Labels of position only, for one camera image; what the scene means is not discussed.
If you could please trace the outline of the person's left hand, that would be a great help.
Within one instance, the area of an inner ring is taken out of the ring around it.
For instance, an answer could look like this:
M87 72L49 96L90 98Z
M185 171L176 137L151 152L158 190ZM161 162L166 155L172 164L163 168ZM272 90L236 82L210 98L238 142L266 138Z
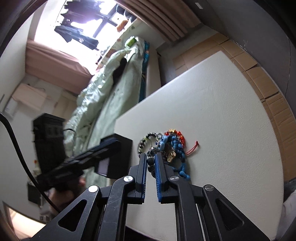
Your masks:
M76 199L85 190L86 180L84 177L80 177L78 187L73 192L72 190L58 192L56 189L52 189L49 195L49 199L56 205L57 208L63 210L69 203Z

